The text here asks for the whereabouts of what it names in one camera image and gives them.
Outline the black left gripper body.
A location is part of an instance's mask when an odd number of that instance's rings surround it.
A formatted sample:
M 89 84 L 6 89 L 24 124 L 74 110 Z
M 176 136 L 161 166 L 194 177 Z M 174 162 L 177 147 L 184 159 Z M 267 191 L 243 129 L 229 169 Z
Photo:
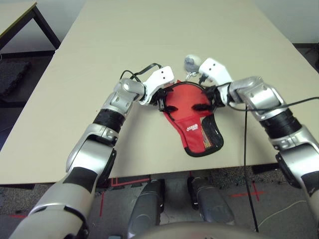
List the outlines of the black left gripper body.
M 166 96 L 167 90 L 163 88 L 158 89 L 156 93 L 153 95 L 153 105 L 158 106 L 160 112 L 167 112 L 165 103 Z

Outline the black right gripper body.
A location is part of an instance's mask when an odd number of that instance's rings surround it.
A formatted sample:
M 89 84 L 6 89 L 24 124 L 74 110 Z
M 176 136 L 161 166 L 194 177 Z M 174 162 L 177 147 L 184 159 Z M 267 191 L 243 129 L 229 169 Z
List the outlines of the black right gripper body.
M 223 103 L 221 99 L 221 93 L 217 87 L 216 87 L 215 94 L 206 94 L 206 96 L 211 101 L 212 110 L 225 107 L 225 104 Z

